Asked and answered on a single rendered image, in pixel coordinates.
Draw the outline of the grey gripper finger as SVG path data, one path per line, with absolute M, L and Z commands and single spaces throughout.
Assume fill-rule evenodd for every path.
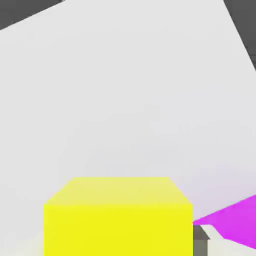
M 193 256 L 256 256 L 256 249 L 223 238 L 212 225 L 194 225 Z

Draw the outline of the small yellow cube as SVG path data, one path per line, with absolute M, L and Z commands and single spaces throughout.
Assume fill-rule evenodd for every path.
M 193 256 L 193 205 L 168 177 L 75 177 L 43 207 L 43 256 Z

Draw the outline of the large magenta box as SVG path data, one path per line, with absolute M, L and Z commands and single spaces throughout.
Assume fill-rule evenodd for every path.
M 193 221 L 211 225 L 225 239 L 256 249 L 256 194 Z

